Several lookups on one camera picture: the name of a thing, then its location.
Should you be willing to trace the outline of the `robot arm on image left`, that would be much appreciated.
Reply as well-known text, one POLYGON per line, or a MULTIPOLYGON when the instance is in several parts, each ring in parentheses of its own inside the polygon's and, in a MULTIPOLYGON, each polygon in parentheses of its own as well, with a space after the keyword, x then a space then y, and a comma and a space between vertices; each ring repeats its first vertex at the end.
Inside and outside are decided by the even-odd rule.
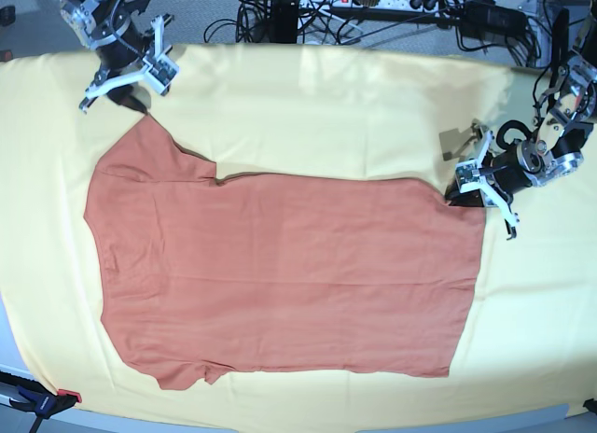
POLYGON ((143 14, 150 1, 60 0, 62 19, 81 45, 100 60, 79 104, 81 111, 88 111, 105 96, 116 105, 145 114, 146 105, 133 95, 135 84, 144 82, 161 96, 170 91, 179 66, 169 57, 173 47, 164 41, 164 32, 174 16, 156 16, 144 32, 132 20, 132 14, 143 14))

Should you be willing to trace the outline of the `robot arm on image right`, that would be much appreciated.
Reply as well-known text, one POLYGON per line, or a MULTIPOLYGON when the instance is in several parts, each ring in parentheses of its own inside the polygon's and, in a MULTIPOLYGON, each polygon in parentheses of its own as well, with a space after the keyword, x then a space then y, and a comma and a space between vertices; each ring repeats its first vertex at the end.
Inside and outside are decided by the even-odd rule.
POLYGON ((505 122, 497 133, 474 127, 479 140, 473 153, 455 166, 458 194, 473 193, 483 207, 498 208, 510 240, 520 222, 511 208, 514 194, 544 187, 583 163, 582 148, 593 130, 595 85, 596 66, 572 50, 536 102, 534 129, 517 120, 505 122))

